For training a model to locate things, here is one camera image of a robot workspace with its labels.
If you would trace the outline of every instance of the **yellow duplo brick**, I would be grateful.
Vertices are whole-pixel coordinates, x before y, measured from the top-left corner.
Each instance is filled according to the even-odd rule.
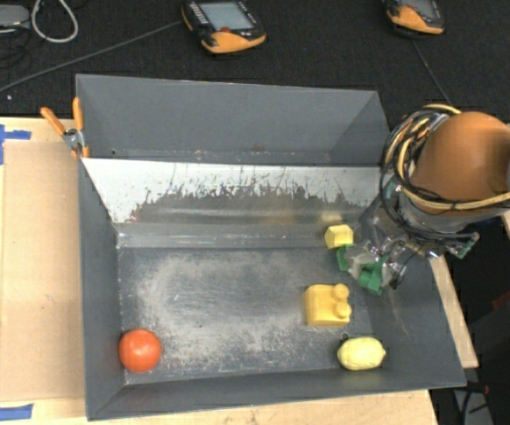
[[[328,227],[324,235],[326,245],[329,249],[335,249],[342,245],[353,244],[353,230],[348,225],[334,225]]]
[[[350,289],[343,283],[316,284],[305,291],[306,325],[341,328],[350,322]]]

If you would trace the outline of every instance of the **red ball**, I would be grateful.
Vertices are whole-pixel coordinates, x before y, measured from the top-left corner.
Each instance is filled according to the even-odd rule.
[[[132,372],[143,373],[158,364],[163,345],[153,332],[137,328],[123,335],[119,352],[123,367]]]

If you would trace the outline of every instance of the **wooden table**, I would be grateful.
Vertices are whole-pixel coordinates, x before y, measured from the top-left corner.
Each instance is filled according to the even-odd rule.
[[[16,423],[87,423],[75,160],[43,119],[0,118],[0,124],[31,132],[29,141],[4,143],[0,166],[0,404],[35,404],[32,419]],[[477,367],[447,265],[435,259],[432,267],[462,366]],[[437,419],[428,391],[415,390],[106,422],[424,425]]]

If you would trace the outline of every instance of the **gray bin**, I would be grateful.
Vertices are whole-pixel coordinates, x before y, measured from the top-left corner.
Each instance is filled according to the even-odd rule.
[[[374,297],[326,228],[375,199],[389,134],[374,91],[81,74],[79,164],[86,408],[91,420],[465,385],[433,274],[413,259]],[[352,318],[305,325],[303,294],[345,283]],[[144,374],[118,342],[149,328]],[[382,366],[340,367],[347,336]]]

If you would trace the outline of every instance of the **orange handheld controller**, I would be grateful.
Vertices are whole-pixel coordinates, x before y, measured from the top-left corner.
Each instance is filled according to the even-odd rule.
[[[260,18],[241,0],[189,0],[182,4],[182,17],[213,55],[233,55],[267,38]]]

